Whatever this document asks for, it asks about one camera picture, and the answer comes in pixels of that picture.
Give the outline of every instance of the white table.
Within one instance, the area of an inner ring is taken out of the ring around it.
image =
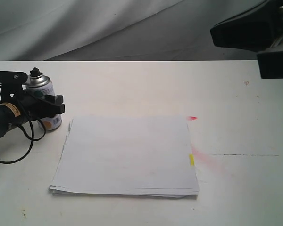
[[[283,226],[283,80],[261,80],[256,61],[0,62],[0,70],[35,66],[64,95],[66,113],[26,159],[0,164],[0,226]],[[188,124],[198,197],[53,196],[68,123],[86,114],[197,116]],[[28,145],[13,130],[0,156]]]

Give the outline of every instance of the white paper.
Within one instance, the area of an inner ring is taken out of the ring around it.
[[[190,135],[180,116],[74,118],[51,189],[85,194],[191,195]]]

